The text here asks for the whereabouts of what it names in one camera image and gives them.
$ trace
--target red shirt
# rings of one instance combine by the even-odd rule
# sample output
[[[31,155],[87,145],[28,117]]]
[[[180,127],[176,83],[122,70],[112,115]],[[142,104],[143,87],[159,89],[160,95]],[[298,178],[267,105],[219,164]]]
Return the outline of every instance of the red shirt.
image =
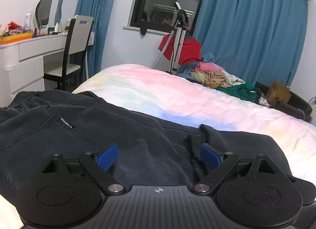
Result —
[[[165,46],[167,39],[170,34],[164,36],[162,38],[162,41],[158,47],[158,49],[161,51],[163,47]],[[173,51],[173,45],[174,45],[174,39],[175,36],[171,38],[171,41],[163,54],[168,60],[171,60],[172,51]],[[201,58],[201,44],[195,40],[192,36],[185,36],[180,58],[179,58],[179,65],[184,65],[187,63],[192,63],[195,61],[200,61]]]

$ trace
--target pink clothing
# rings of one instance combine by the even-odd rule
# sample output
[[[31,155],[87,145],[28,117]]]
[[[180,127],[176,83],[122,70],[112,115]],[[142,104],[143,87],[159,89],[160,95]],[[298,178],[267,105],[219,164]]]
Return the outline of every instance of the pink clothing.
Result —
[[[206,62],[206,63],[198,62],[195,65],[194,72],[195,73],[197,72],[209,73],[212,71],[222,71],[222,69],[223,69],[222,67],[212,62]]]

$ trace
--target curtain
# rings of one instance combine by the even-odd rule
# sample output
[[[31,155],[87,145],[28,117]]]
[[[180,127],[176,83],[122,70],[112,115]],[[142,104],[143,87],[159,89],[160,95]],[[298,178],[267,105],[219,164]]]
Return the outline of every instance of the curtain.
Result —
[[[101,61],[107,26],[114,0],[78,0],[76,15],[94,18],[92,31],[95,32],[94,44],[88,51],[89,77],[101,70]]]
[[[290,84],[305,40],[308,0],[203,0],[194,30],[204,59],[246,82]]]

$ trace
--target window sill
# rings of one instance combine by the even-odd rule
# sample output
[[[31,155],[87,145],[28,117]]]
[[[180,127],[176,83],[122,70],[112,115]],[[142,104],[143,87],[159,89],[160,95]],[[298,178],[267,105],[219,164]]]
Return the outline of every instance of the window sill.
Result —
[[[135,27],[135,26],[123,26],[123,29],[133,30],[133,31],[140,31],[140,28],[139,27]],[[147,33],[160,34],[160,35],[167,35],[168,34],[166,32],[152,30],[152,29],[147,29]]]

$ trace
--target green clothing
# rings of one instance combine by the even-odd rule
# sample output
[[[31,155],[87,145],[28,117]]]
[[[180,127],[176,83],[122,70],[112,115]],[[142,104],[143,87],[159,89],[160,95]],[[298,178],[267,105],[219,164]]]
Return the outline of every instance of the green clothing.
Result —
[[[228,95],[237,97],[241,100],[254,103],[256,100],[256,92],[251,92],[253,88],[253,84],[244,83],[241,85],[233,85],[232,87],[228,88],[217,87],[216,90],[227,93]]]

